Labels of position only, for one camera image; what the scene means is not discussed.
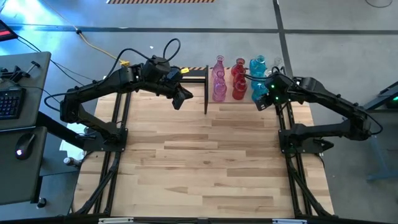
teal bottle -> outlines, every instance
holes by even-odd
[[[250,75],[255,77],[255,78],[264,78],[265,72],[267,70],[266,67],[266,59],[264,58],[264,56],[259,55],[257,56],[256,59],[252,59],[250,61]],[[251,82],[251,88],[254,90],[255,87],[257,86],[257,84],[259,84],[260,82],[257,81],[252,81]]]
[[[260,96],[267,94],[269,91],[267,87],[265,86],[264,83],[258,83],[254,88],[253,88],[253,94],[251,95],[251,99],[253,102],[256,102],[256,99],[258,99]]]

wooden table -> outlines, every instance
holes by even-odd
[[[164,96],[133,93],[111,215],[293,217],[275,108],[258,112],[253,103],[210,103],[204,115],[203,85],[184,87],[195,97],[180,111]],[[95,115],[110,121],[115,98],[116,94],[100,98]],[[293,109],[297,123],[313,123],[308,105],[294,103]],[[83,163],[76,210],[98,185],[103,157],[103,152],[94,152]],[[310,190],[333,213],[321,161],[304,154],[303,164]],[[304,211],[299,190],[298,195]],[[105,190],[103,205],[107,196]]]

concrete floor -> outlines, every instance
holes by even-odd
[[[61,14],[77,26],[92,27],[150,27],[150,28],[243,28],[276,29],[272,0],[216,0],[213,4],[131,4],[107,5],[99,0],[47,0]],[[397,30],[398,4],[385,9],[368,6],[363,0],[279,0],[285,29],[339,29],[339,30]],[[38,0],[9,0],[0,14],[9,25],[42,24],[68,25]],[[100,79],[107,74],[113,60],[87,47],[73,32],[18,32],[40,50],[50,51],[52,59],[76,72]],[[252,58],[264,54],[273,60],[282,57],[278,34],[238,33],[148,33],[148,32],[85,32],[95,45],[117,54],[133,47],[146,55],[162,53],[171,38],[182,41],[180,53],[172,63],[179,66],[213,65],[219,54],[226,57],[225,65],[232,66],[237,57]],[[292,71],[296,76],[319,79],[330,91],[359,104],[366,103],[391,83],[397,81],[398,35],[286,35]],[[0,55],[31,52],[16,40],[0,43]],[[136,54],[126,53],[125,59],[141,63]],[[77,80],[88,83],[84,78]],[[76,85],[56,67],[50,66],[45,89],[60,93]],[[93,113],[96,102],[85,108]],[[341,121],[341,116],[311,105],[315,124]],[[59,115],[44,105],[40,110],[59,121]],[[398,121],[393,114],[375,115],[385,126],[380,135],[383,149],[392,149]],[[45,159],[51,166],[44,173],[66,170],[61,164],[64,154],[58,152],[60,140],[55,137],[45,149]],[[376,173],[378,166],[369,142],[331,139],[335,147],[325,153],[325,170],[335,213],[343,218],[398,222],[398,183],[394,179],[367,182],[368,174]],[[383,151],[389,166],[398,153]],[[49,203],[38,210],[20,203],[0,206],[2,220],[13,218],[65,215],[72,201],[73,184],[77,175],[60,174],[45,178],[42,195]],[[64,194],[57,198],[49,187],[58,183]],[[11,212],[19,209],[20,213]]]

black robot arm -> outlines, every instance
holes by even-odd
[[[363,141],[371,136],[367,112],[357,103],[329,92],[318,80],[312,77],[289,78],[277,70],[264,81],[269,93],[256,100],[258,110],[290,101],[300,104],[306,101],[319,103],[347,118],[339,124],[311,127],[295,124],[289,130],[281,130],[279,139],[282,152],[319,153],[333,147],[333,143],[322,140],[322,137],[344,136],[350,140]]]
[[[115,143],[121,133],[116,123],[105,123],[86,112],[81,105],[110,93],[129,93],[146,90],[157,96],[173,99],[172,104],[179,110],[184,100],[193,95],[184,89],[178,68],[171,68],[166,59],[153,56],[145,64],[137,64],[116,70],[104,80],[69,89],[60,104],[60,118],[68,123],[81,123],[101,134],[104,142]]]

keyboard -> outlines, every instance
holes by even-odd
[[[24,104],[26,89],[0,90],[0,120],[18,119]]]

